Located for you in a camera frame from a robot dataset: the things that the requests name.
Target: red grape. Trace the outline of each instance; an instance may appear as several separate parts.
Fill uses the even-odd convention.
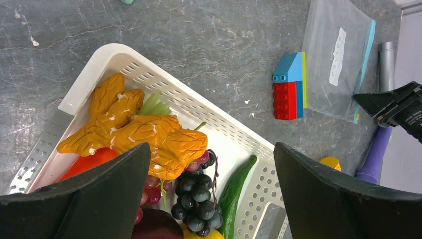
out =
[[[208,150],[205,150],[205,153],[197,159],[197,161],[200,164],[206,163],[208,161],[208,159],[210,158],[210,154],[208,153]]]
[[[142,193],[142,198],[141,198],[141,202],[139,203],[139,206],[144,205],[147,199],[148,199],[148,191],[144,190],[144,192]]]
[[[197,170],[199,168],[201,164],[198,162],[198,160],[195,160],[193,162],[191,162],[187,167],[186,167],[186,171],[190,171],[193,172],[195,170]]]
[[[158,183],[160,183],[160,179],[154,176],[148,175],[148,177],[146,178],[145,189],[149,190],[152,188],[156,188]]]
[[[142,211],[142,208],[138,208],[138,213],[136,213],[136,218],[135,218],[135,225],[141,222],[143,216],[144,216],[144,212]]]
[[[170,181],[164,181],[163,188],[166,192],[170,191],[170,189],[173,187],[173,183]]]
[[[148,190],[148,199],[146,202],[150,205],[156,205],[161,199],[161,190],[158,188],[153,188]]]

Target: orange toy vegetable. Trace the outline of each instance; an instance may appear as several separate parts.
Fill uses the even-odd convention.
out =
[[[100,148],[94,155],[79,157],[58,182],[76,176],[80,173],[95,168],[117,157],[117,153],[109,148]]]
[[[148,175],[176,179],[207,149],[205,134],[183,129],[175,116],[136,115],[145,94],[140,89],[123,93],[124,77],[107,78],[92,94],[90,120],[57,146],[59,153],[94,155],[100,148],[122,154],[140,143],[151,147]]]

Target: plum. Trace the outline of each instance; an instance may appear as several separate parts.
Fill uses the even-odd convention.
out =
[[[133,227],[131,239],[183,239],[183,230],[167,212],[143,209],[143,219]]]

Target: blue lego brick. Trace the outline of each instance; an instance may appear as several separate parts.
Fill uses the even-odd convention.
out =
[[[273,73],[273,83],[301,81],[302,52],[283,55]]]
[[[303,81],[296,81],[296,115],[303,118]]]

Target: grape bunch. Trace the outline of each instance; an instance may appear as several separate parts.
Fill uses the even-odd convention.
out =
[[[142,220],[143,211],[141,207],[144,204],[150,204],[150,205],[158,204],[163,194],[171,190],[172,187],[173,187],[173,183],[171,181],[162,182],[159,178],[148,175],[146,179],[144,191],[142,193],[141,202],[139,203],[138,212],[136,214],[135,225],[138,224]]]
[[[174,219],[183,220],[189,231],[200,237],[206,237],[222,224],[221,208],[211,201],[214,182],[203,173],[203,169],[214,165],[215,159],[214,152],[207,150],[186,168],[178,178],[177,203],[171,209]]]

